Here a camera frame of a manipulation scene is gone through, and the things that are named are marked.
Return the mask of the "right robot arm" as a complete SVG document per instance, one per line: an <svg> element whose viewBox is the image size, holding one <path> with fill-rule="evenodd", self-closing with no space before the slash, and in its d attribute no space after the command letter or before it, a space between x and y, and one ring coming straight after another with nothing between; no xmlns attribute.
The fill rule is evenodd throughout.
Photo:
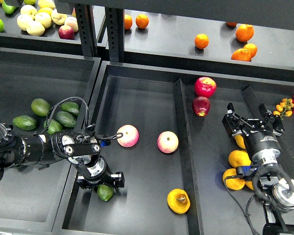
<svg viewBox="0 0 294 235"><path fill-rule="evenodd" d="M239 116L232 105L222 119L230 137L241 136L244 140L250 164L235 168L234 176L225 180L240 179L251 182L254 195L263 204L266 223L264 235L294 235L294 180L277 162L281 147L277 140L285 129L281 117L260 104L261 119Z"/></svg>

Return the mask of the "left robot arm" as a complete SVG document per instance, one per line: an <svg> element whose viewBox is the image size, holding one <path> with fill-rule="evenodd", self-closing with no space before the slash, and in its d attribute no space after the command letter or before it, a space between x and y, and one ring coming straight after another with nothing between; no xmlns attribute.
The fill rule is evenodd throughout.
<svg viewBox="0 0 294 235"><path fill-rule="evenodd" d="M76 168L77 184L82 189L96 191L99 185L123 188L123 172L112 173L100 155L102 146L109 145L111 140L121 138L123 134L97 135L95 126L88 123L88 105L85 101L83 104L86 109L84 129L80 130L62 130L49 135L44 128L33 135L17 135L11 125L0 122L0 180L5 168L32 166L44 169L66 160Z"/></svg>

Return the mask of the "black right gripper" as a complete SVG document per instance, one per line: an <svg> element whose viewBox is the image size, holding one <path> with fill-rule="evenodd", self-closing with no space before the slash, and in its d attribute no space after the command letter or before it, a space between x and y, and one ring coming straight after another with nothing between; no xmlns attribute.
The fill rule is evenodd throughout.
<svg viewBox="0 0 294 235"><path fill-rule="evenodd" d="M274 115L263 103L258 106L261 117L260 127L263 129L253 130L243 128L250 127L247 119L236 114L232 103L227 105L227 113L222 119L223 126L229 137L243 134L243 140L247 154L252 162L276 162L281 154L281 147L276 136L285 132L282 119Z"/></svg>

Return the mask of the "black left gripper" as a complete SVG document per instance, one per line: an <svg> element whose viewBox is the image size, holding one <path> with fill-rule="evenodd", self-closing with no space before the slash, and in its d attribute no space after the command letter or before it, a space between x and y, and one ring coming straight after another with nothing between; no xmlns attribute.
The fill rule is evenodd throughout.
<svg viewBox="0 0 294 235"><path fill-rule="evenodd" d="M124 173L119 171L112 174L104 157L100 156L92 167L86 169L90 173L89 177L77 174L76 183L81 189L97 190L99 185L110 186L116 191L124 188Z"/></svg>

